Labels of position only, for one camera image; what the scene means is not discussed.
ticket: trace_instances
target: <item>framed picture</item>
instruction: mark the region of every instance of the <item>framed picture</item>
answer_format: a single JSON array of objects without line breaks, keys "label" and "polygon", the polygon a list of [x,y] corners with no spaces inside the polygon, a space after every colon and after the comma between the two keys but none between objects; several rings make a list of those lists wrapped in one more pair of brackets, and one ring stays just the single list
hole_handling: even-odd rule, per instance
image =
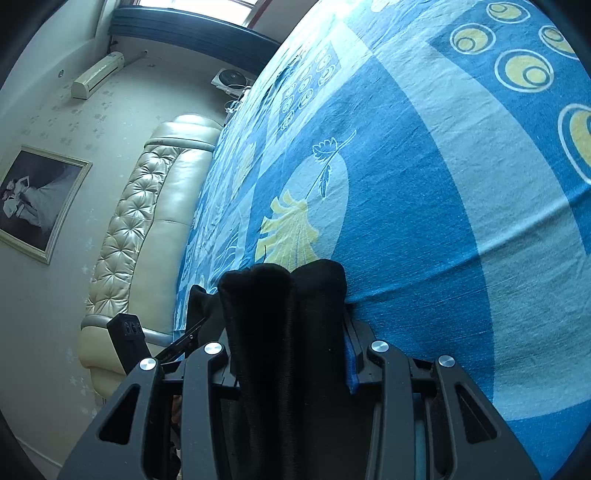
[{"label": "framed picture", "polygon": [[49,264],[61,225],[91,166],[21,147],[0,183],[0,239]]}]

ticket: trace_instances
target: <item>metal bolt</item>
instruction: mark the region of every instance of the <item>metal bolt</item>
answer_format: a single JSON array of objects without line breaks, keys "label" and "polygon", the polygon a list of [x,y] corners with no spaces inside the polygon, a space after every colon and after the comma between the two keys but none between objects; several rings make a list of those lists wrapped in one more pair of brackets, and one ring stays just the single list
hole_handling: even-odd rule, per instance
[{"label": "metal bolt", "polygon": [[217,355],[221,351],[222,346],[217,342],[211,342],[205,346],[205,353],[207,353],[208,355]]},{"label": "metal bolt", "polygon": [[387,352],[388,348],[390,348],[390,347],[383,340],[376,340],[375,342],[372,342],[372,344],[371,344],[371,349],[374,352],[380,352],[380,353]]},{"label": "metal bolt", "polygon": [[153,358],[144,358],[140,363],[139,367],[142,370],[152,370],[156,366],[156,360]]},{"label": "metal bolt", "polygon": [[442,355],[439,357],[439,365],[446,368],[451,368],[456,364],[455,359],[450,355]]}]

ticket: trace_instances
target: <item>window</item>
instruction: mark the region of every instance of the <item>window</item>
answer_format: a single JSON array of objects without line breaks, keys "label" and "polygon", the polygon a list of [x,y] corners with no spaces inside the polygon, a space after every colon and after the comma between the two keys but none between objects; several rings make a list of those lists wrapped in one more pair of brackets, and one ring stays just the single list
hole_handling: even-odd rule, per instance
[{"label": "window", "polygon": [[246,26],[262,0],[139,0],[142,7],[174,8]]}]

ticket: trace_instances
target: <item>bed sheet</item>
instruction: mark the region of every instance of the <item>bed sheet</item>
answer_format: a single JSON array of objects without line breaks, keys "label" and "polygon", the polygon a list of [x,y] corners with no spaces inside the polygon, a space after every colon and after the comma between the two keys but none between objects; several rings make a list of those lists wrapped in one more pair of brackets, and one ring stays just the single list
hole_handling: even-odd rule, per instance
[{"label": "bed sheet", "polygon": [[547,479],[591,420],[591,81],[527,0],[321,0],[222,131],[178,279],[340,262],[453,355]]}]

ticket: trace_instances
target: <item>window pane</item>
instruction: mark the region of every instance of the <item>window pane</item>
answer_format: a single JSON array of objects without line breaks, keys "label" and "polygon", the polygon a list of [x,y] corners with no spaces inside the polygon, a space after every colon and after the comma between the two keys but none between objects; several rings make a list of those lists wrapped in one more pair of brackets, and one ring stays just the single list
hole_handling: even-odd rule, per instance
[{"label": "window pane", "polygon": [[248,14],[249,7],[237,4],[231,0],[141,0],[142,7],[175,8],[208,17],[219,18],[226,22],[242,25]]}]

